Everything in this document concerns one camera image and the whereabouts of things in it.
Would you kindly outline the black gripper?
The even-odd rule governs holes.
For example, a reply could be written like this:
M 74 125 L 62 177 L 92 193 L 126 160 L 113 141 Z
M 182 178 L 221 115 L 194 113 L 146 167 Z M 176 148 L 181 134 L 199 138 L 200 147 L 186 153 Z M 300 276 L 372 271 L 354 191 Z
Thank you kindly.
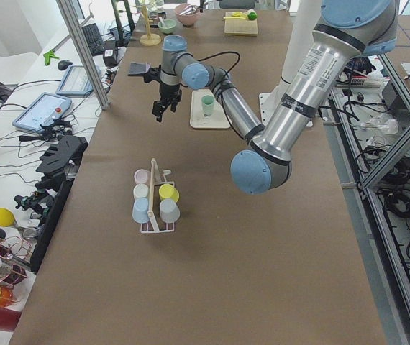
M 163 120 L 163 113 L 170 107 L 172 112 L 176 112 L 177 105 L 181 102 L 182 91 L 180 81 L 177 75 L 165 72 L 162 66 L 150 68 L 143 75 L 145 83 L 157 81 L 159 83 L 160 99 L 154 101 L 152 114 L 157 122 Z

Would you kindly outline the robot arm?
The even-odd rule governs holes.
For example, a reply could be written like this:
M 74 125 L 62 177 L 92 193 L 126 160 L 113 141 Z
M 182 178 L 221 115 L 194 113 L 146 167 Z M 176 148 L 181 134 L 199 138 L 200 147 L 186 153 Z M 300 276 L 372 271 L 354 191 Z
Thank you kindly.
M 157 119 L 174 110 L 181 86 L 208 88 L 248 147 L 231 163 L 234 184 L 250 195 L 289 179 L 291 148 L 315 117 L 337 77 L 353 58 L 379 55 L 396 44 L 397 1 L 302 1 L 296 15 L 284 70 L 291 73 L 270 95 L 268 122 L 257 118 L 234 86 L 229 71 L 197 60 L 179 35 L 165 38 L 161 64 L 144 74 L 159 84 L 153 104 Z

